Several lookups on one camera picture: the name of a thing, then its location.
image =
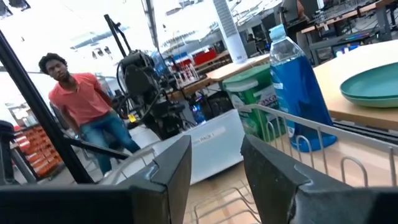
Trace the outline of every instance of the red t-shirt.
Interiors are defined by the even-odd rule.
[[[98,79],[90,73],[73,74],[77,82],[77,91],[64,90],[59,83],[49,93],[50,102],[58,109],[66,107],[77,124],[88,123],[106,114],[111,107],[102,99]]]

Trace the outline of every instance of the metal wire rack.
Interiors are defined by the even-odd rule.
[[[313,18],[316,24],[321,24],[329,19],[339,18],[347,12],[355,11],[358,7],[365,6],[368,3],[369,0],[347,0],[337,6],[333,6],[330,9],[314,15]]]
[[[398,146],[395,144],[316,123],[261,105],[247,105],[238,110],[260,110],[264,113],[273,114],[277,121],[277,127],[274,126],[275,122],[274,124],[272,124],[271,121],[267,122],[268,139],[272,139],[271,135],[281,137],[275,138],[267,143],[330,177],[346,182],[354,187],[397,186],[395,163],[398,161],[398,157],[396,156]],[[321,143],[321,149],[319,151],[312,151],[311,145],[309,144],[310,141],[304,136],[297,136],[294,139],[296,144],[299,145],[299,141],[307,143],[309,152],[304,153],[299,150],[293,150],[289,137],[283,134],[284,132],[282,130],[283,127],[287,130],[287,120],[315,130]],[[336,136],[338,142],[329,147],[323,147],[322,136],[324,134]],[[206,212],[198,212],[198,210],[204,206],[211,205],[215,200],[228,198],[228,195],[232,195],[234,192],[235,197],[224,200],[225,203],[213,206]],[[192,218],[189,222],[186,222],[186,224],[227,223],[228,220],[237,219],[237,217],[242,214],[246,214],[246,216],[233,223],[261,223],[256,210],[257,208],[252,199],[250,188],[247,184],[244,184],[241,188],[231,188],[213,194],[208,196],[208,198],[212,199],[204,199],[202,202],[198,202],[193,211],[189,211],[186,214],[190,215]],[[236,213],[225,215],[224,218],[216,221],[209,218],[212,214],[222,212],[222,210],[228,206],[235,206],[234,203],[237,201],[243,201],[244,206],[235,208],[234,210],[237,210]]]

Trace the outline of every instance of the green plate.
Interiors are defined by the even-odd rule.
[[[350,98],[398,98],[398,63],[359,73],[344,81],[340,90]]]
[[[398,107],[398,98],[384,98],[384,99],[360,99],[352,98],[343,94],[343,96],[350,102],[359,105],[373,108],[396,108]]]

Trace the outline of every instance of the bottle cap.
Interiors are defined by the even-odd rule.
[[[281,37],[285,37],[286,32],[285,32],[285,27],[283,24],[279,24],[271,29],[269,29],[269,37],[271,40],[277,40],[280,39]]]

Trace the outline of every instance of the curly hair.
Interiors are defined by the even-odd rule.
[[[43,56],[42,59],[40,59],[40,61],[39,61],[40,70],[42,72],[46,73],[47,75],[49,74],[49,71],[47,71],[45,64],[47,64],[47,62],[49,62],[51,60],[58,60],[61,63],[63,63],[65,66],[68,66],[67,61],[63,57],[61,57],[55,53],[47,53],[47,55]]]

